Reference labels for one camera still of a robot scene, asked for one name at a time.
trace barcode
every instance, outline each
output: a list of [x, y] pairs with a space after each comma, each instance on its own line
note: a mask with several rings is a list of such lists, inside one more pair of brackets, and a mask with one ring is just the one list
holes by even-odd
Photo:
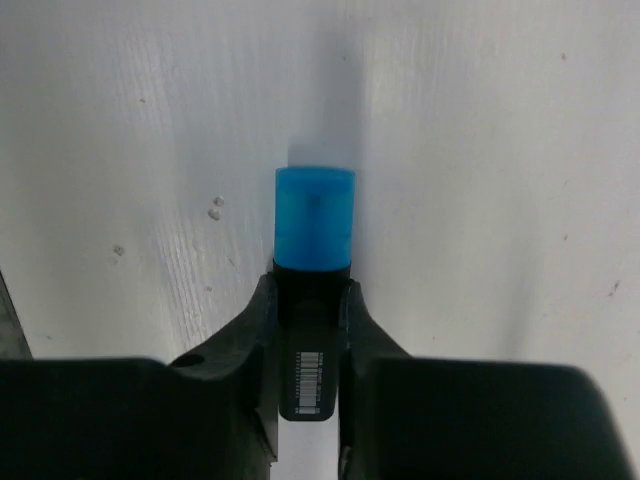
[[298, 352], [297, 357], [296, 395], [298, 408], [296, 408], [296, 413], [301, 415], [320, 413], [317, 405], [322, 393], [323, 354], [320, 352]]

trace barcode label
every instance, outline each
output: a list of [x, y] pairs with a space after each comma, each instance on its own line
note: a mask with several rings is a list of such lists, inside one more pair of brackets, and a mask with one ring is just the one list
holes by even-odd
[[296, 355], [296, 413], [300, 415], [320, 413], [323, 356], [320, 352], [298, 352]]

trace white background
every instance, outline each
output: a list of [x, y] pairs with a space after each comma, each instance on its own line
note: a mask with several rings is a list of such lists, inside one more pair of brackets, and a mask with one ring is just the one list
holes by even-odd
[[[169, 361], [264, 272], [274, 170], [354, 168], [389, 333], [581, 366], [638, 462], [638, 85], [633, 0], [3, 0], [0, 268], [36, 356]], [[274, 478], [336, 435], [283, 423]]]

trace small debris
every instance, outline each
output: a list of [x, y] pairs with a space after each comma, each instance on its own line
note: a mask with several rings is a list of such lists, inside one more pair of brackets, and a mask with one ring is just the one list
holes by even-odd
[[618, 290], [619, 286], [620, 286], [620, 280], [618, 280], [616, 283], [614, 283], [613, 288], [609, 292], [609, 295], [607, 295], [607, 298], [612, 298], [613, 295], [616, 293], [616, 290]]
[[215, 220], [216, 222], [220, 220], [220, 212], [217, 210], [214, 210], [213, 208], [209, 209], [209, 211], [207, 212], [207, 215], [209, 215], [209, 217]]

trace blue plastic cap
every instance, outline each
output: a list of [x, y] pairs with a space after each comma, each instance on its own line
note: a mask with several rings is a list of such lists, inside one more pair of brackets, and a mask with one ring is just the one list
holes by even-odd
[[275, 263], [313, 272], [348, 267], [355, 183], [350, 170], [278, 169]]

